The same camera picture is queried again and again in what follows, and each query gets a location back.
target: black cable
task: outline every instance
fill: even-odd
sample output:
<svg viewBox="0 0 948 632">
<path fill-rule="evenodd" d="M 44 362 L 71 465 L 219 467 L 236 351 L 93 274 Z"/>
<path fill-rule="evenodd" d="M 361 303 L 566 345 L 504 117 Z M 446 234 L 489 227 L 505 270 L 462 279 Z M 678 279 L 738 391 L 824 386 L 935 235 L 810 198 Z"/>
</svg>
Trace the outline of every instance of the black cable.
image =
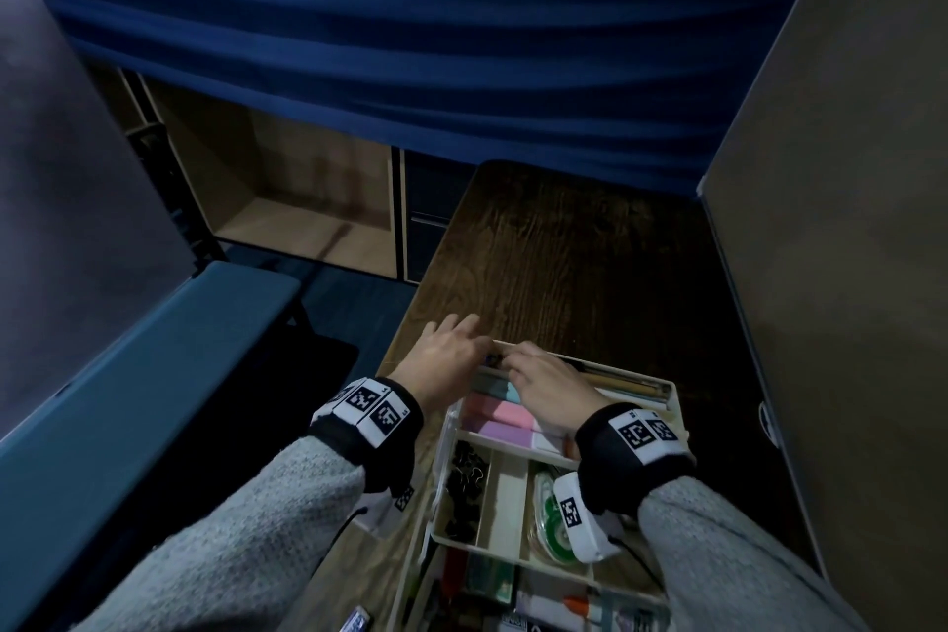
<svg viewBox="0 0 948 632">
<path fill-rule="evenodd" d="M 607 539 L 614 545 L 623 548 L 627 553 L 632 555 L 635 558 L 635 561 L 639 563 L 639 565 L 641 565 L 644 570 L 646 570 L 648 576 L 652 578 L 652 581 L 657 584 L 659 590 L 665 589 L 665 586 L 658 579 L 658 576 L 653 571 L 651 571 L 651 567 L 647 566 L 646 561 L 643 560 L 642 557 L 640 557 L 639 554 L 636 553 L 631 547 L 629 547 L 629 545 L 620 540 L 618 537 L 613 537 L 612 535 L 609 535 Z"/>
<path fill-rule="evenodd" d="M 342 523 L 342 527 L 339 528 L 338 532 L 336 533 L 336 536 L 333 537 L 333 541 L 330 542 L 330 543 L 329 543 L 329 546 L 326 548 L 326 554 L 329 554 L 329 550 L 331 550 L 331 549 L 333 548 L 333 545 L 334 545 L 334 544 L 336 543 L 336 541 L 338 540 L 339 535 L 342 534 L 342 532 L 344 532 L 347 527 L 349 527 L 349 523 L 350 523 L 353 519 L 356 519 L 356 518 L 359 517 L 361 514 L 365 514 L 365 513 L 367 513 L 368 511 L 369 511 L 369 508 L 367 508 L 367 507 L 360 507 L 358 510 L 354 510 L 353 513 L 349 515 L 349 518 L 347 518 L 346 521 Z M 325 554 L 325 555 L 322 555 L 322 557 L 319 558 L 319 561 L 316 563 L 316 566 L 313 567 L 313 574 L 311 574 L 310 577 L 312 577 L 314 574 L 316 574 L 316 570 L 319 569 L 319 565 L 321 565 L 321 564 L 322 564 L 322 561 L 323 561 L 324 559 L 326 559 L 326 554 Z"/>
</svg>

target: black wristband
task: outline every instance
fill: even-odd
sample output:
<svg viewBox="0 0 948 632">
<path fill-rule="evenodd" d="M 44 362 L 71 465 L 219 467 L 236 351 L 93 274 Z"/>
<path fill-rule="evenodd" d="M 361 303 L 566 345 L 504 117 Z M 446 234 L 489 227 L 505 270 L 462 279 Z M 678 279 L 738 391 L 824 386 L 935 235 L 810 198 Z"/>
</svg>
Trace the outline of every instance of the black wristband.
<svg viewBox="0 0 948 632">
<path fill-rule="evenodd" d="M 579 490 L 593 514 L 610 510 L 636 517 L 646 494 L 695 471 L 694 459 L 665 422 L 631 402 L 594 413 L 575 441 Z"/>
<path fill-rule="evenodd" d="M 405 491 L 414 470 L 414 443 L 425 424 L 408 390 L 388 378 L 364 378 L 316 411 L 307 434 L 365 469 L 365 492 Z"/>
</svg>

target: floor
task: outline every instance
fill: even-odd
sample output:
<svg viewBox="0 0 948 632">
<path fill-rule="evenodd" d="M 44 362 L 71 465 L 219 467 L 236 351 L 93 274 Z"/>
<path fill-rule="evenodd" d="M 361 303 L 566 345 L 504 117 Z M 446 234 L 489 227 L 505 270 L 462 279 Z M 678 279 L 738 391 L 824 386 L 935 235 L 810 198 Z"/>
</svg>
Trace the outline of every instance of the floor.
<svg viewBox="0 0 948 632">
<path fill-rule="evenodd" d="M 407 283 L 268 250 L 230 245 L 231 262 L 266 268 L 303 283 L 303 307 L 316 333 L 358 348 L 347 382 L 375 374 L 414 296 Z"/>
</svg>

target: blue curtain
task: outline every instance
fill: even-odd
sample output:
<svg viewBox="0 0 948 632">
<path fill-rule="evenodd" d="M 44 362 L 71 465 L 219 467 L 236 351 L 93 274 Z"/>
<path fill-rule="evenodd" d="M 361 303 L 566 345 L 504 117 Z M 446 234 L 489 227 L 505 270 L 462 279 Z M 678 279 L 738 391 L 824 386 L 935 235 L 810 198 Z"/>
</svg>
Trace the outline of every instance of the blue curtain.
<svg viewBox="0 0 948 632">
<path fill-rule="evenodd" d="M 76 48 L 447 158 L 694 194 L 794 0 L 46 0 Z"/>
</svg>

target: forearm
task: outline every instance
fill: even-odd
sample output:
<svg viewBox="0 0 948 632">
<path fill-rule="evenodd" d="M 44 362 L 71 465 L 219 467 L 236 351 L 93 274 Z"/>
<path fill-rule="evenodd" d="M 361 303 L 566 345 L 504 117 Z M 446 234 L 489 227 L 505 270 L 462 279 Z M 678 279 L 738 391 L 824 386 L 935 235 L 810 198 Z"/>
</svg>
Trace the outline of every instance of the forearm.
<svg viewBox="0 0 948 632">
<path fill-rule="evenodd" d="M 653 490 L 638 512 L 679 632 L 868 629 L 823 578 L 693 477 Z"/>
<path fill-rule="evenodd" d="M 307 436 L 152 551 L 77 632 L 278 626 L 362 494 L 365 474 Z"/>
</svg>

